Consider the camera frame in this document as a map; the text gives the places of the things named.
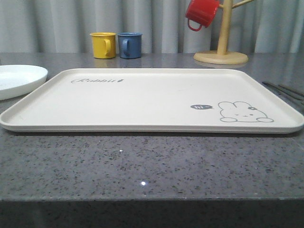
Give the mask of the grey pleated curtain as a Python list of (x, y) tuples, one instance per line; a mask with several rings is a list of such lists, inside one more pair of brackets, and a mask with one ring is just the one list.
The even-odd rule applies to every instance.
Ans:
[[(3, 0), (1, 52), (87, 53), (92, 32), (140, 32), (144, 53), (194, 53), (217, 47), (222, 11), (191, 31), (187, 0)], [(255, 0), (232, 11), (228, 47), (243, 53), (302, 53), (304, 3)]]

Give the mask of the white round plate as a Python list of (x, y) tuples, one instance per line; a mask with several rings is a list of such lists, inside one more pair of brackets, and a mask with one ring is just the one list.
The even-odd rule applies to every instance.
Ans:
[(48, 71), (33, 65), (3, 65), (0, 67), (0, 99), (10, 99), (30, 93), (46, 82)]

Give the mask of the cream rabbit print tray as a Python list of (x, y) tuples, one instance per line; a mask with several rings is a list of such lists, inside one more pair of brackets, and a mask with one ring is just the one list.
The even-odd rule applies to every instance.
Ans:
[(232, 69), (70, 69), (0, 116), (15, 132), (293, 133), (304, 117)]

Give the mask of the stainless steel fork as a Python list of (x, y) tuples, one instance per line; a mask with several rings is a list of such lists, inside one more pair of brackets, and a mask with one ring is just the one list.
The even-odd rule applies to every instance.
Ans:
[(281, 88), (281, 87), (279, 87), (278, 85), (275, 85), (275, 84), (270, 83), (270, 82), (262, 82), (262, 83), (263, 83), (264, 85), (266, 85), (266, 86), (270, 86), (270, 87), (275, 88), (276, 90), (278, 90), (278, 91), (280, 91), (280, 92), (282, 92), (282, 93), (288, 95), (289, 97), (291, 97), (291, 98), (293, 98), (293, 99), (300, 100), (300, 101), (303, 101), (303, 100), (304, 100), (304, 97), (299, 96), (299, 95), (297, 95), (297, 94), (295, 94), (295, 93), (293, 93), (293, 92), (290, 92), (290, 91), (288, 91), (287, 89)]

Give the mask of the wooden mug tree stand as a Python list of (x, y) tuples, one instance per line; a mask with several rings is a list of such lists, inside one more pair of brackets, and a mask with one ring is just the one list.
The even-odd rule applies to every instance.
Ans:
[(211, 64), (243, 64), (248, 61), (248, 56), (239, 52), (228, 51), (228, 39), (230, 34), (230, 24), (232, 10), (253, 0), (242, 0), (236, 4), (233, 0), (224, 0), (220, 7), (223, 9), (222, 22), (218, 38), (217, 50), (202, 51), (194, 54), (193, 58), (199, 62)]

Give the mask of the yellow enamel mug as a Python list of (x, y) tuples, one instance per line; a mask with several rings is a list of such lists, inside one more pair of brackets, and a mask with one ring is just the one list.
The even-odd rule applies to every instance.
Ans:
[(94, 32), (90, 36), (95, 58), (110, 59), (116, 57), (116, 33)]

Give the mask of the blue enamel mug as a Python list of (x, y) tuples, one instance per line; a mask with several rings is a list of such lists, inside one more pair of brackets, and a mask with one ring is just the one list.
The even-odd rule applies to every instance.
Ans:
[(119, 55), (121, 58), (133, 59), (142, 56), (142, 33), (118, 33)]

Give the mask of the red enamel mug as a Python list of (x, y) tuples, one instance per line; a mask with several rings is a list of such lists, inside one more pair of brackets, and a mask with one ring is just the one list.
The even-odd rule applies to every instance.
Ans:
[[(186, 10), (188, 28), (192, 31), (199, 31), (203, 26), (208, 27), (213, 21), (219, 8), (219, 0), (191, 0)], [(193, 28), (190, 21), (199, 24), (198, 28)]]

